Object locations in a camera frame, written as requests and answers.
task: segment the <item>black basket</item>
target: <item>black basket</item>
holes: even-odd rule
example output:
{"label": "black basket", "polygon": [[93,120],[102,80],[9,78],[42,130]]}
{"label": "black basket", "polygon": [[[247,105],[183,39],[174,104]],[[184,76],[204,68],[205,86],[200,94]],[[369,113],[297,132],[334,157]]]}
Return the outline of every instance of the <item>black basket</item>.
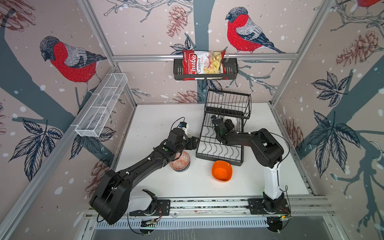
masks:
{"label": "black basket", "polygon": [[223,58],[222,60],[226,73],[219,74],[184,74],[183,59],[175,58],[173,60],[173,74],[175,80],[183,80],[183,78],[202,78],[202,80],[209,80],[208,78],[214,78],[215,80],[234,80],[237,77],[238,65],[237,58]]}
{"label": "black basket", "polygon": [[241,166],[244,161],[243,146],[225,146],[216,139],[211,117],[235,117],[237,124],[233,131],[243,132],[244,125],[251,115],[251,95],[230,91],[209,89],[204,107],[204,119],[196,157],[211,161],[222,160]]}

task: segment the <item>gray floor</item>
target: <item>gray floor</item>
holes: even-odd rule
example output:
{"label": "gray floor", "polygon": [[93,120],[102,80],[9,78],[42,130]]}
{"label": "gray floor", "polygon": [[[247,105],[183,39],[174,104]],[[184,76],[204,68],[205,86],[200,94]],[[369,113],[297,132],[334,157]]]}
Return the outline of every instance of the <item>gray floor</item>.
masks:
{"label": "gray floor", "polygon": [[92,240],[331,240],[323,217],[294,217],[280,234],[266,228],[212,228],[155,230],[150,236],[141,236],[130,229],[95,230]]}

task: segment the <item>bird head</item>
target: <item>bird head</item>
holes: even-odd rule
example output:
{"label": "bird head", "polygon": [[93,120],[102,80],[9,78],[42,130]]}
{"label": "bird head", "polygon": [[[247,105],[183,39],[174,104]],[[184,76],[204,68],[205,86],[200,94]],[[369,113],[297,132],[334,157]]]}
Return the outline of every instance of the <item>bird head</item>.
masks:
{"label": "bird head", "polygon": [[42,42],[40,43],[40,51],[44,61],[48,59],[51,61],[56,60],[53,48],[59,42],[60,41],[53,36],[48,36],[42,40]]}
{"label": "bird head", "polygon": [[248,15],[248,11],[245,9],[245,7],[235,7],[229,11],[225,20],[228,20],[230,23],[233,23],[238,16],[243,14]]}

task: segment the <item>white mesh basket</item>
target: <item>white mesh basket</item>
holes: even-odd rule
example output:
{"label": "white mesh basket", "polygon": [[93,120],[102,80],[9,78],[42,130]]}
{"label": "white mesh basket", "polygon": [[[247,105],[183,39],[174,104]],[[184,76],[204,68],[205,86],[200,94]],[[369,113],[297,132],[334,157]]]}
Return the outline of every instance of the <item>white mesh basket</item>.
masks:
{"label": "white mesh basket", "polygon": [[76,127],[80,136],[99,137],[116,102],[127,84],[124,73],[112,73],[83,119]]}

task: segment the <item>white tabletop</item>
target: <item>white tabletop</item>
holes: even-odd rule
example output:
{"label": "white tabletop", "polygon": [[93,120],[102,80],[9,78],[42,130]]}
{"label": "white tabletop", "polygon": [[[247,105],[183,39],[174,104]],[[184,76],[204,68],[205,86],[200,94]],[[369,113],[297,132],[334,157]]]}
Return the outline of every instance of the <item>white tabletop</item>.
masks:
{"label": "white tabletop", "polygon": [[[185,117],[185,122],[189,124],[188,132],[199,137],[204,104],[138,105],[116,171],[130,167],[148,156],[153,147],[168,137],[171,124],[180,117]],[[257,131],[261,128],[282,135],[268,104],[252,103],[251,117],[244,131]],[[285,156],[288,147],[284,140],[274,137],[283,146]],[[213,161],[196,158],[195,150],[186,152],[191,160],[186,171],[176,172],[167,165],[147,176],[133,191],[148,189],[158,197],[262,195],[263,166],[258,163],[250,147],[244,147],[244,163],[240,167],[232,166],[233,175],[228,182],[219,182],[212,177]],[[288,185],[288,194],[308,194],[291,155],[281,162],[280,169],[280,183],[282,186]]]}

